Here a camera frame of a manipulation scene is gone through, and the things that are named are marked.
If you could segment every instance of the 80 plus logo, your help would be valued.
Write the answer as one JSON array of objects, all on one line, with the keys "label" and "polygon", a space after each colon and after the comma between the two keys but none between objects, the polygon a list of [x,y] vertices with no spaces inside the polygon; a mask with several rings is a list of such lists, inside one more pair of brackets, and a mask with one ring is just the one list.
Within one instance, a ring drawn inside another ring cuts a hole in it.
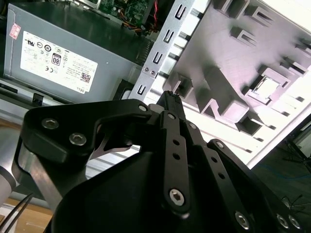
[{"label": "80 plus logo", "polygon": [[59,55],[57,53],[53,53],[52,64],[59,66],[61,59],[62,59],[61,55]]}]

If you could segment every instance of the mounting hole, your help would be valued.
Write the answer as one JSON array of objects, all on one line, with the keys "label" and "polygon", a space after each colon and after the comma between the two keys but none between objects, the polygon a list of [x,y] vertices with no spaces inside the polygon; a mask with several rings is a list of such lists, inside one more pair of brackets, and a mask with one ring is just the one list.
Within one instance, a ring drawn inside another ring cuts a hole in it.
[{"label": "mounting hole", "polygon": [[173,140],[173,142],[174,142],[174,144],[177,145],[177,146],[180,145],[179,142],[178,142],[177,140]]},{"label": "mounting hole", "polygon": [[176,159],[176,160],[180,160],[180,156],[178,155],[178,154],[173,154],[173,157],[174,157],[174,159]]},{"label": "mounting hole", "polygon": [[213,160],[214,163],[218,162],[215,157],[212,157],[212,160]]},{"label": "mounting hole", "polygon": [[223,180],[225,179],[225,176],[224,176],[222,173],[219,172],[218,175],[219,175],[219,177],[220,177],[221,179],[223,179]]}]

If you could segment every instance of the barcode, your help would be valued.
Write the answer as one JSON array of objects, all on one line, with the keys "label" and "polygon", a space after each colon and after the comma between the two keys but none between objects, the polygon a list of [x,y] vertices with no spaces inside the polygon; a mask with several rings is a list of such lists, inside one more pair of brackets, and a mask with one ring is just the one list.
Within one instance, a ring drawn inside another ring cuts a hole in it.
[{"label": "barcode", "polygon": [[91,80],[91,76],[88,74],[82,73],[80,80],[85,83],[89,83],[89,81]]}]

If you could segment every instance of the white label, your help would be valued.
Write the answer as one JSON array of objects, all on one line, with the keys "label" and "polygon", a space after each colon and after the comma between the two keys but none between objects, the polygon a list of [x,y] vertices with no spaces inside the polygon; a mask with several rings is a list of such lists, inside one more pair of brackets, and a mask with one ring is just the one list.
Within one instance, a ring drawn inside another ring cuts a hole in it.
[{"label": "white label", "polygon": [[97,63],[25,32],[20,68],[84,94],[89,92]]}]

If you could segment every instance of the silver screw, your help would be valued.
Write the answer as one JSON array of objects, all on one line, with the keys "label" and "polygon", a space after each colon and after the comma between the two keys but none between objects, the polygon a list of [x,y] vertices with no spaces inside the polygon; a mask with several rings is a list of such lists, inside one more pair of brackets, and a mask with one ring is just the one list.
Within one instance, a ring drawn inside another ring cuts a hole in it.
[{"label": "silver screw", "polygon": [[45,118],[44,120],[42,120],[41,124],[44,128],[49,130],[55,130],[59,126],[57,120],[52,118]]},{"label": "silver screw", "polygon": [[216,145],[217,145],[220,149],[225,148],[221,142],[216,142]]},{"label": "silver screw", "polygon": [[175,119],[176,117],[173,114],[168,113],[170,119]]},{"label": "silver screw", "polygon": [[147,111],[146,107],[145,107],[145,106],[142,106],[142,105],[139,106],[139,109],[142,110],[142,111],[144,111],[144,112]]},{"label": "silver screw", "polygon": [[73,1],[74,4],[76,4],[77,6],[80,6],[80,3],[78,1]]},{"label": "silver screw", "polygon": [[289,220],[290,220],[290,222],[297,228],[297,229],[300,229],[300,225],[299,225],[299,223],[297,222],[297,220],[296,219],[294,219],[294,217],[293,216],[291,216],[291,215],[288,215],[288,218],[289,218]]},{"label": "silver screw", "polygon": [[243,227],[245,230],[249,229],[249,223],[242,213],[240,213],[239,211],[235,212],[235,219],[240,224],[240,226]]},{"label": "silver screw", "polygon": [[278,220],[278,222],[285,228],[285,229],[288,229],[289,226],[288,226],[288,223],[287,221],[279,214],[276,215],[276,218]]},{"label": "silver screw", "polygon": [[196,126],[193,123],[189,123],[190,127],[193,128],[194,130],[196,130]]},{"label": "silver screw", "polygon": [[175,205],[182,206],[185,203],[183,194],[177,189],[172,189],[170,191],[170,198]]},{"label": "silver screw", "polygon": [[69,136],[69,141],[76,146],[83,146],[86,143],[86,137],[82,133],[73,133]]}]

